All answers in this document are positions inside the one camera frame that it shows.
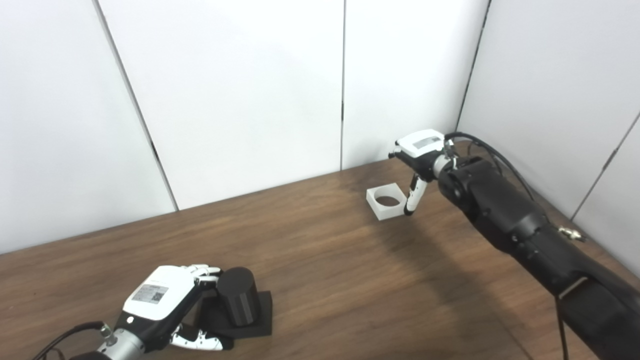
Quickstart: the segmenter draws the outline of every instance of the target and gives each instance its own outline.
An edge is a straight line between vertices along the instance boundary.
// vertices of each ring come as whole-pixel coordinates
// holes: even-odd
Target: black square base
[[[257,338],[271,335],[273,301],[270,291],[258,291],[260,317],[251,325],[235,327],[229,321],[227,310],[217,297],[202,299],[196,326],[210,334],[228,336],[232,339]]]

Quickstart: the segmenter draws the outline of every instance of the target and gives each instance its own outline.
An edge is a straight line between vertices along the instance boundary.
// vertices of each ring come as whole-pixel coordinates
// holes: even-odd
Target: white wall panel
[[[340,166],[342,0],[101,0],[180,208]]]
[[[493,1],[460,130],[573,215],[640,106],[640,3]]]
[[[343,168],[394,140],[456,127],[486,0],[348,0]]]
[[[0,2],[0,252],[169,211],[91,1]]]
[[[640,127],[636,125],[574,218],[576,224],[637,276],[640,276],[639,184]]]

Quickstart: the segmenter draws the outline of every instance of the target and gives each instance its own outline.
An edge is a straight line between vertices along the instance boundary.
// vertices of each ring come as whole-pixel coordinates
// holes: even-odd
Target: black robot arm
[[[478,232],[555,296],[563,321],[600,359],[640,358],[640,293],[560,234],[489,161],[457,158],[454,165],[444,151],[393,155],[423,180],[437,180]]]

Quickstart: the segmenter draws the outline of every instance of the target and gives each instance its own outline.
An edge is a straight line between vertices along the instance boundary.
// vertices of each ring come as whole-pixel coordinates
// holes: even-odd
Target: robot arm
[[[233,340],[182,324],[204,290],[213,288],[222,271],[205,264],[160,266],[129,295],[115,331],[94,352],[71,360],[134,360],[172,344],[196,350],[228,350]]]
[[[432,139],[420,142],[427,137]],[[396,144],[390,157],[409,165],[414,178],[437,180],[442,195],[478,232],[555,296],[561,318],[600,359],[638,358],[638,291],[570,243],[490,162],[447,154],[445,137],[434,131],[414,133]],[[421,145],[428,146],[426,151],[412,149]]]

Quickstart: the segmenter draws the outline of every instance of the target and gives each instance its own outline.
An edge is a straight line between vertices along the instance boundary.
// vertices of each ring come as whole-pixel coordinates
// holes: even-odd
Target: wooden tabletop
[[[31,359],[81,322],[113,325],[159,265],[208,263],[246,266],[271,290],[273,335],[143,359],[561,359],[552,297],[436,183],[412,217],[377,221],[366,189],[406,189],[411,175],[381,161],[1,255],[0,357]],[[595,244],[581,247],[640,288]],[[574,359],[595,359],[569,342]],[[61,349],[100,343],[88,332]]]

